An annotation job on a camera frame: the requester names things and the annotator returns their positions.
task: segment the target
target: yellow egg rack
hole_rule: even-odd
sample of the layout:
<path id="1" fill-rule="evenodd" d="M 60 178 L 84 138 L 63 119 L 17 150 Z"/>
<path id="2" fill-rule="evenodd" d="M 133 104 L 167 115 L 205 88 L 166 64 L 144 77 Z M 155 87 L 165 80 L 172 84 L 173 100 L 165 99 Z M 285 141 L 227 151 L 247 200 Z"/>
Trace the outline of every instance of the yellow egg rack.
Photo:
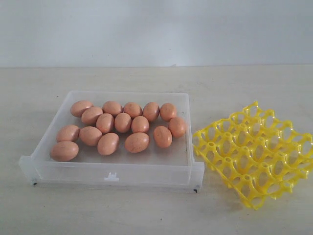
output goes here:
<path id="1" fill-rule="evenodd" d="M 268 196 L 291 193 L 313 169 L 312 135 L 297 133 L 257 101 L 197 131 L 193 141 L 195 153 L 255 210 Z"/>

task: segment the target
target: egg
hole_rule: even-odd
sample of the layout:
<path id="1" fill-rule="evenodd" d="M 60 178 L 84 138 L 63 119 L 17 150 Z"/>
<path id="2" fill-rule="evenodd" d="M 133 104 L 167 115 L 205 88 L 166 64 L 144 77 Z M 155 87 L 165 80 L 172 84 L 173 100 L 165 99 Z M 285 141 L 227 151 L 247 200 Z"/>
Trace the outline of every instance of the egg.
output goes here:
<path id="1" fill-rule="evenodd" d="M 110 155 L 114 153 L 119 144 L 119 137 L 116 133 L 107 133 L 98 142 L 98 153 L 101 155 Z"/>
<path id="2" fill-rule="evenodd" d="M 160 108 L 160 116 L 164 121 L 170 121 L 172 118 L 176 117 L 177 110 L 174 104 L 165 103 Z"/>
<path id="3" fill-rule="evenodd" d="M 137 116 L 132 121 L 132 132 L 145 132 L 149 130 L 149 122 L 144 116 Z"/>
<path id="4" fill-rule="evenodd" d="M 103 112 L 111 114 L 113 117 L 116 117 L 119 113 L 123 112 L 123 107 L 116 101 L 107 101 L 104 103 Z"/>
<path id="5" fill-rule="evenodd" d="M 78 140 L 79 137 L 79 127 L 75 125 L 68 125 L 63 127 L 61 130 L 58 131 L 56 136 L 56 142 L 61 141 L 72 141 L 75 142 Z"/>
<path id="6" fill-rule="evenodd" d="M 167 148 L 171 145 L 173 137 L 165 126 L 158 126 L 153 131 L 153 139 L 160 148 Z"/>
<path id="7" fill-rule="evenodd" d="M 168 129 L 174 138 L 180 138 L 186 133 L 186 123 L 181 117 L 174 117 L 170 120 Z"/>
<path id="8" fill-rule="evenodd" d="M 93 126 L 86 126 L 79 133 L 79 138 L 88 146 L 97 146 L 101 137 L 101 131 Z"/>
<path id="9" fill-rule="evenodd" d="M 125 148 L 131 153 L 139 153 L 149 146 L 149 136 L 146 133 L 137 132 L 127 137 Z"/>
<path id="10" fill-rule="evenodd" d="M 82 123 L 88 126 L 94 126 L 101 114 L 103 114 L 103 110 L 100 107 L 94 106 L 88 108 L 82 115 Z"/>
<path id="11" fill-rule="evenodd" d="M 131 118 L 142 115 L 142 109 L 139 104 L 135 102 L 129 102 L 124 106 L 124 112 L 129 114 Z"/>
<path id="12" fill-rule="evenodd" d="M 81 118 L 83 112 L 92 106 L 93 106 L 93 103 L 91 103 L 90 101 L 80 100 L 72 105 L 70 109 L 70 113 L 75 117 Z"/>
<path id="13" fill-rule="evenodd" d="M 142 115 L 150 122 L 153 122 L 157 119 L 160 113 L 160 107 L 156 102 L 149 102 L 142 110 Z"/>
<path id="14" fill-rule="evenodd" d="M 71 141 L 61 141 L 56 143 L 51 151 L 50 157 L 58 162 L 67 162 L 77 156 L 79 147 Z"/>
<path id="15" fill-rule="evenodd" d="M 101 114 L 96 122 L 96 127 L 106 134 L 114 128 L 114 118 L 111 114 Z"/>
<path id="16" fill-rule="evenodd" d="M 132 118 L 127 113 L 120 113 L 116 116 L 114 126 L 119 133 L 126 133 L 130 130 Z"/>

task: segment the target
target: clear plastic tray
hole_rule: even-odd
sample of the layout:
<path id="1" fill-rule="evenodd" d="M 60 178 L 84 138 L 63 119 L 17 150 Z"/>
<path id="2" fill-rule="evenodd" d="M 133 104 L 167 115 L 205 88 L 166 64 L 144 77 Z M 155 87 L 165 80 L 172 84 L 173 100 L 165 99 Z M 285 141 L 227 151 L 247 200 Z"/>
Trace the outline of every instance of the clear plastic tray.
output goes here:
<path id="1" fill-rule="evenodd" d="M 167 125 L 159 117 L 151 123 L 149 147 L 141 153 L 132 154 L 124 148 L 124 141 L 130 133 L 120 135 L 119 149 L 110 156 L 101 156 L 96 147 L 83 145 L 78 141 L 80 152 L 70 162 L 56 162 L 49 156 L 55 144 L 55 136 L 63 126 L 75 124 L 83 127 L 80 118 L 69 112 L 78 100 L 90 100 L 102 107 L 107 100 L 115 100 L 124 105 L 137 102 L 144 107 L 150 101 L 171 102 L 176 105 L 178 116 L 187 123 L 186 135 L 173 139 L 167 149 L 158 148 L 152 137 L 157 125 Z M 118 93 L 71 91 L 66 96 L 52 123 L 31 156 L 22 156 L 20 167 L 33 185 L 52 186 L 71 184 L 88 188 L 104 186 L 148 186 L 177 189 L 201 188 L 204 163 L 195 162 L 190 127 L 189 96 L 181 93 Z"/>

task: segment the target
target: white table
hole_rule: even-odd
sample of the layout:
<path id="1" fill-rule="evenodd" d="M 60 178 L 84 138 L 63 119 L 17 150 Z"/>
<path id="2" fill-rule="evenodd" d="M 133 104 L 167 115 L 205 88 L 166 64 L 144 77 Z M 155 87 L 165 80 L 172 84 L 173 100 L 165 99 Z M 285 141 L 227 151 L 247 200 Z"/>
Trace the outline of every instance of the white table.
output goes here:
<path id="1" fill-rule="evenodd" d="M 187 92 L 193 132 L 258 100 L 313 133 L 312 74 L 313 66 L 0 69 L 0 234 L 311 234 L 312 175 L 254 211 L 210 170 L 197 194 L 40 188 L 26 183 L 18 160 L 69 90 Z"/>

